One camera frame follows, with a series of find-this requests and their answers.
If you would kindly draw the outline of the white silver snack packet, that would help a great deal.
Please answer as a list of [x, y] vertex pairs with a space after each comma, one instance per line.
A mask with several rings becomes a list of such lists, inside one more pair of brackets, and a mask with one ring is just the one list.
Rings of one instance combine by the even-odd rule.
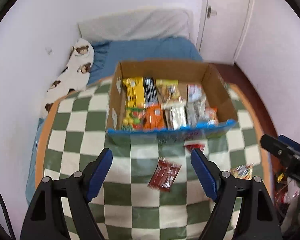
[[179, 130], [187, 126], [185, 104], [172, 104], [164, 109], [164, 113], [168, 129]]

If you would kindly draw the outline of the grey white pillow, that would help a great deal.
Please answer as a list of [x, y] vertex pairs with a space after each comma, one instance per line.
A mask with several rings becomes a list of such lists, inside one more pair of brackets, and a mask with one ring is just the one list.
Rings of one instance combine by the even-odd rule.
[[193, 12], [185, 8], [145, 8], [118, 12], [78, 23], [91, 42], [183, 37], [194, 42]]

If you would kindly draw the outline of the blue bed sheet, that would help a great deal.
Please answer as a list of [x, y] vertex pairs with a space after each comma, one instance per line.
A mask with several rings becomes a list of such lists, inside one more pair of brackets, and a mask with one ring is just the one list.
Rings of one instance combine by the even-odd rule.
[[[80, 165], [95, 159], [104, 147], [106, 132], [104, 122], [108, 105], [108, 91], [120, 61], [149, 59], [178, 59], [202, 61], [191, 41], [183, 37], [151, 38], [132, 41], [101, 41], [91, 43], [94, 62], [88, 84], [81, 90], [71, 91], [70, 98], [61, 104], [61, 116], [53, 129], [66, 136], [55, 148], [45, 148], [46, 169], [51, 175], [67, 175]], [[40, 118], [32, 148], [26, 199], [31, 201], [35, 192], [35, 165], [39, 138], [45, 119]]]

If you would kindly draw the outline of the orange red snack packet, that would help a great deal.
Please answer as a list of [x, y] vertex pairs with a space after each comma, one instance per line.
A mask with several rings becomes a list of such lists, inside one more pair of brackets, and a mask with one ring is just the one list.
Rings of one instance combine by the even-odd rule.
[[206, 107], [204, 112], [204, 121], [209, 125], [218, 124], [217, 108]]

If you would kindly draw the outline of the yellow panda snack packet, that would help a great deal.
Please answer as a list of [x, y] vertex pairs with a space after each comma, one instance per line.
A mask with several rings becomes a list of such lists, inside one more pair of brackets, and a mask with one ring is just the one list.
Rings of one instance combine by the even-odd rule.
[[240, 165], [230, 170], [230, 173], [238, 179], [251, 180], [253, 177], [253, 165]]

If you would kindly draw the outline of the white door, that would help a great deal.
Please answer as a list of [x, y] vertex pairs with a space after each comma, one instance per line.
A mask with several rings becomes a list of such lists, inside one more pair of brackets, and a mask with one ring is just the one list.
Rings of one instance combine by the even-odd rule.
[[[217, 16], [207, 18], [211, 6]], [[233, 64], [243, 41], [250, 0], [203, 0], [197, 48], [204, 61]]]

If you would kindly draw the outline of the dark red snack packet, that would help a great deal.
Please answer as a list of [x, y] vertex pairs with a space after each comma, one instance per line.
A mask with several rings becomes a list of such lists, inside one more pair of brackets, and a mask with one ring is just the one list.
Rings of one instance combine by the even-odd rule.
[[181, 165], [163, 157], [158, 159], [157, 166], [148, 183], [148, 187], [163, 192], [170, 192]]

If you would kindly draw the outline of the yellow biscuit ball packet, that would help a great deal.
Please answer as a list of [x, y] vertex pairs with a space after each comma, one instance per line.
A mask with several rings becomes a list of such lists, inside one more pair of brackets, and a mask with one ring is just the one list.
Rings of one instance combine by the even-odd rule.
[[186, 104], [186, 100], [180, 92], [178, 80], [156, 79], [155, 87], [160, 99], [161, 109], [176, 103]]

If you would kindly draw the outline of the red silver snack packet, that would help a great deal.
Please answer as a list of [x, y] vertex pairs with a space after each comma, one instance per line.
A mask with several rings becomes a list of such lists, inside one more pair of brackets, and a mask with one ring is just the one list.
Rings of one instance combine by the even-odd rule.
[[187, 84], [187, 99], [188, 102], [194, 102], [200, 99], [203, 95], [201, 85]]

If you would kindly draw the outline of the white grey snack packet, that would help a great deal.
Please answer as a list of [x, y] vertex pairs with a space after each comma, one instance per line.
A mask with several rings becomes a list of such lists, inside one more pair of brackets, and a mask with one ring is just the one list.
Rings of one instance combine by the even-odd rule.
[[206, 97], [201, 97], [195, 101], [188, 101], [186, 104], [187, 123], [190, 127], [196, 127], [201, 122], [206, 122], [205, 115]]

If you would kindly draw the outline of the black silver striped packet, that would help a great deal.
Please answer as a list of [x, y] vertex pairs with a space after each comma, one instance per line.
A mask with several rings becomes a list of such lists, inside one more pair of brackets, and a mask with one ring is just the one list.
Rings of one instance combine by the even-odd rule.
[[151, 107], [159, 103], [154, 80], [151, 77], [143, 78], [143, 87], [145, 94], [145, 106]]

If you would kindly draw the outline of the colourful candy bag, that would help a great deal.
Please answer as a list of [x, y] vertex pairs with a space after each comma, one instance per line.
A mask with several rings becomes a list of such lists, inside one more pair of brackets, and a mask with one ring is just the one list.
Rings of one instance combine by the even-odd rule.
[[143, 130], [145, 113], [144, 108], [126, 108], [121, 129], [129, 132]]

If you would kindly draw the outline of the green white checkered mat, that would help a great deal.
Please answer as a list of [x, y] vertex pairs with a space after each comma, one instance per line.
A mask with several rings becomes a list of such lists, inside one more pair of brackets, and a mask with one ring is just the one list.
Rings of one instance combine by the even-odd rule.
[[[115, 144], [105, 131], [111, 78], [72, 92], [55, 102], [52, 117], [37, 130], [26, 186], [30, 202], [35, 179], [68, 178], [94, 161], [104, 147], [111, 149], [113, 163], [104, 184], [89, 206], [105, 239], [195, 239], [205, 226], [214, 203], [200, 185], [184, 147], [204, 144], [204, 154], [220, 170], [253, 165], [253, 176], [263, 178], [273, 195], [271, 161], [258, 142], [263, 131], [244, 94], [233, 84], [227, 87], [237, 110], [238, 124], [225, 135], [203, 140], [161, 144]], [[161, 192], [148, 183], [163, 157], [181, 165], [170, 189]]]

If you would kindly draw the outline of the cardboard box blue rim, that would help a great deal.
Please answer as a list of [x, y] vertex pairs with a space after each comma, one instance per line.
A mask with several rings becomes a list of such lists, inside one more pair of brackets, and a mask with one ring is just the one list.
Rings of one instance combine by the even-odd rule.
[[117, 64], [106, 122], [106, 133], [116, 144], [221, 135], [237, 120], [214, 64], [185, 60]]

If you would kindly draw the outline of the bear print bolster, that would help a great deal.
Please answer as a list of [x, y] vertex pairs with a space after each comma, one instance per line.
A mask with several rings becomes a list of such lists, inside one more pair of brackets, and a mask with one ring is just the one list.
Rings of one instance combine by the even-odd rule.
[[94, 62], [94, 49], [85, 39], [79, 40], [72, 47], [72, 51], [64, 70], [51, 83], [44, 98], [40, 117], [46, 118], [52, 104], [59, 98], [68, 95], [71, 91], [81, 90], [87, 84]]

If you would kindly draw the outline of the small red packet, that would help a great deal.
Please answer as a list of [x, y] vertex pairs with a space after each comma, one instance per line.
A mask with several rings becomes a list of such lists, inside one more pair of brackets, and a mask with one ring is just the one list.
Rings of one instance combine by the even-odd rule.
[[184, 146], [190, 153], [195, 150], [199, 149], [201, 152], [204, 152], [205, 144], [187, 144]]

